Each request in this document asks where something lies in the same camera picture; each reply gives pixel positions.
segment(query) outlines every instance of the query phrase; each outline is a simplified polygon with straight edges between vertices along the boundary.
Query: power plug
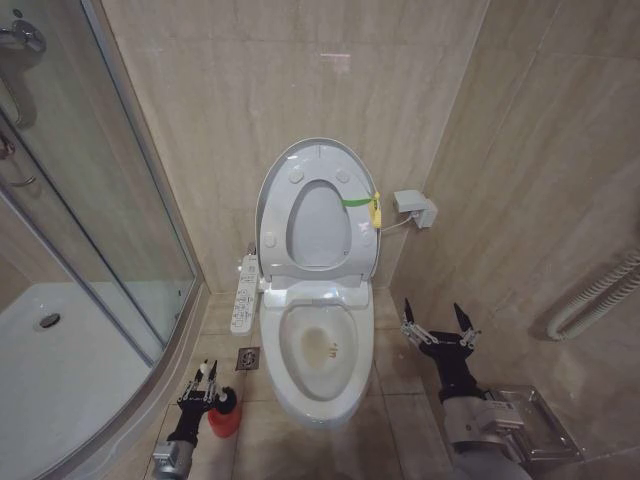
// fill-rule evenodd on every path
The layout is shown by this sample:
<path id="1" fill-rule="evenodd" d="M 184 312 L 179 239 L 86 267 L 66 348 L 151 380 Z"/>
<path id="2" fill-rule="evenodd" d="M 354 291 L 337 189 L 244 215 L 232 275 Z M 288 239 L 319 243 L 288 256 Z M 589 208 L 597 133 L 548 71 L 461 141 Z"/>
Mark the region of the power plug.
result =
<path id="1" fill-rule="evenodd" d="M 417 190 L 394 192 L 394 204 L 398 212 L 411 212 L 418 228 L 430 227 L 438 215 L 438 207 Z"/>

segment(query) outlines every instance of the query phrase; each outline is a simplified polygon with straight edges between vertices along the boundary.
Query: yellow tag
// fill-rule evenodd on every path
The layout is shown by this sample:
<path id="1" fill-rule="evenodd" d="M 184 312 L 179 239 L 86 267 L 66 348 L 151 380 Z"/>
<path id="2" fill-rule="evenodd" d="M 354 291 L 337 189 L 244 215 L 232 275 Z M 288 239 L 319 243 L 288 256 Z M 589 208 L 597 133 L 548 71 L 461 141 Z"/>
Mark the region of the yellow tag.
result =
<path id="1" fill-rule="evenodd" d="M 369 203 L 369 215 L 371 216 L 373 228 L 381 228 L 382 210 L 380 208 L 380 193 L 378 192 L 373 196 L 373 202 Z"/>

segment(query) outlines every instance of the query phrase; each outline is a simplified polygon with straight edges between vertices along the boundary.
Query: floor drain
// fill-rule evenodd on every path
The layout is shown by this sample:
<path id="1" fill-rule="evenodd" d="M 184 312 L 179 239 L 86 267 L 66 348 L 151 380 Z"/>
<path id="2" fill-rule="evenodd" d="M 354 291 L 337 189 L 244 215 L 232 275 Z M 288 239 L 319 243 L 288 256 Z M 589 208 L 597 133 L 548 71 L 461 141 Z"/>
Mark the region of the floor drain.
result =
<path id="1" fill-rule="evenodd" d="M 46 317 L 44 317 L 42 320 L 40 320 L 39 325 L 42 328 L 51 328 L 56 323 L 58 323 L 59 321 L 60 321 L 60 314 L 59 313 L 52 313 L 52 314 L 47 315 Z"/>
<path id="2" fill-rule="evenodd" d="M 257 370 L 260 366 L 260 347 L 241 348 L 238 350 L 236 370 Z"/>

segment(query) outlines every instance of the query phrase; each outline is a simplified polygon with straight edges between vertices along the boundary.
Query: white cable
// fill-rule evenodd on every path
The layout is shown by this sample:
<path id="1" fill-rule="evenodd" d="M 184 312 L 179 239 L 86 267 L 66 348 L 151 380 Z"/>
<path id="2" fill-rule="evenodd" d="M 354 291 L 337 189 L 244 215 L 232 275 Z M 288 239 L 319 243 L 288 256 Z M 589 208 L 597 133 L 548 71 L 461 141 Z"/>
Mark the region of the white cable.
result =
<path id="1" fill-rule="evenodd" d="M 635 248 L 627 254 L 620 265 L 596 280 L 562 307 L 547 325 L 547 335 L 558 341 L 575 338 L 604 317 L 640 286 L 640 268 L 637 268 L 639 266 L 640 248 Z M 602 300 L 599 300 L 586 314 L 585 312 L 578 314 L 569 327 L 565 325 L 569 318 L 612 286 L 613 290 Z"/>
<path id="2" fill-rule="evenodd" d="M 400 223 L 396 223 L 395 225 L 389 225 L 388 227 L 381 228 L 380 232 L 386 232 L 387 230 L 391 230 L 392 228 L 396 228 L 396 227 L 399 227 L 400 225 L 404 225 L 412 218 L 413 218 L 413 213 L 409 213 L 409 216 L 405 218 L 403 221 L 401 221 Z"/>

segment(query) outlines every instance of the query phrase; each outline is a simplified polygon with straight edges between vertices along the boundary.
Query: toilet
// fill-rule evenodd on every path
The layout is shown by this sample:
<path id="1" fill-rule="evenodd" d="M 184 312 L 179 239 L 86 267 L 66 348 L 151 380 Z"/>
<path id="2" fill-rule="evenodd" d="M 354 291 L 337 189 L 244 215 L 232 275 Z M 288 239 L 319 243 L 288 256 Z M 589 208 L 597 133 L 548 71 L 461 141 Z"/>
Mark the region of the toilet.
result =
<path id="1" fill-rule="evenodd" d="M 366 394 L 380 238 L 370 205 L 343 200 L 375 192 L 357 155 L 324 138 L 289 147 L 260 190 L 262 348 L 280 404 L 309 427 L 345 423 Z"/>

